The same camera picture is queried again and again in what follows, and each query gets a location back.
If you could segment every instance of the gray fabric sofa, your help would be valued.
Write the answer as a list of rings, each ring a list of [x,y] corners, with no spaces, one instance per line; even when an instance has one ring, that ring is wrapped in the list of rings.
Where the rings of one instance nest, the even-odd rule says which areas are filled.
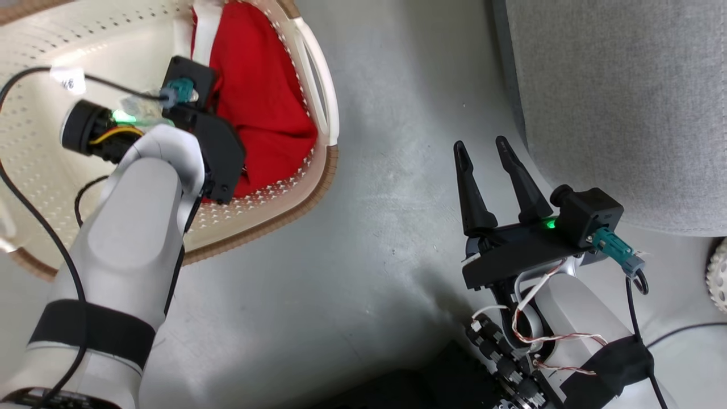
[[[726,7],[496,0],[513,113],[545,178],[602,188],[632,225],[727,235]]]

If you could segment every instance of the red cloth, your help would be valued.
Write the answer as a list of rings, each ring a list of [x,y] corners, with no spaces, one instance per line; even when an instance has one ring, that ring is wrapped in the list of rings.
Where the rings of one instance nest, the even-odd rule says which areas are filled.
[[[268,18],[246,2],[222,9],[209,66],[220,75],[217,115],[247,150],[235,197],[293,176],[316,144],[295,68]]]

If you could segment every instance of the laundry basket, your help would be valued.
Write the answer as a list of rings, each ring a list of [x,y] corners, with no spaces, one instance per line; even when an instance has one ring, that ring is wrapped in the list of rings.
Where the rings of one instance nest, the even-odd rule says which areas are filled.
[[[62,4],[28,15],[38,9]],[[0,79],[34,65],[82,67],[132,89],[158,89],[173,55],[189,56],[193,0],[20,0],[0,9]],[[318,140],[296,175],[229,205],[203,204],[185,236],[185,264],[220,254],[292,222],[313,208],[331,185],[338,160],[338,106],[326,60],[293,0],[249,0],[277,30],[297,70]],[[126,95],[96,84],[83,98],[121,108]],[[10,178],[50,222],[66,246],[78,233],[73,201],[78,190],[113,167],[62,149],[63,118],[74,97],[47,74],[14,87],[0,114],[0,158]],[[81,204],[91,213],[100,193]],[[0,244],[13,260],[45,279],[61,257],[30,213],[0,187]]]

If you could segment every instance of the gray floor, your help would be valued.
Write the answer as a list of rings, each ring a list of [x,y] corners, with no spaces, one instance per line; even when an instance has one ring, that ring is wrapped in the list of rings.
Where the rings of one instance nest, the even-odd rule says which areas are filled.
[[[143,408],[304,408],[395,368],[413,368],[491,302],[467,291],[452,145],[463,140],[490,210],[517,218],[494,138],[526,165],[483,2],[299,0],[329,61],[342,134],[336,180],[306,217],[182,270],[141,390]],[[534,171],[536,179],[548,191]],[[649,255],[652,294],[637,297],[646,340],[724,320],[704,288],[710,240],[629,226]],[[16,368],[48,285],[2,262],[0,381]],[[613,263],[582,279],[627,322]],[[724,329],[654,350],[682,408],[723,406]]]

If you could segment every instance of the green led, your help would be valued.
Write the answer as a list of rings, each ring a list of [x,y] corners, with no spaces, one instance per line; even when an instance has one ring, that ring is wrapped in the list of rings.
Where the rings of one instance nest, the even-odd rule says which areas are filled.
[[[136,122],[135,116],[131,116],[122,110],[112,112],[111,117],[117,124],[133,124]]]

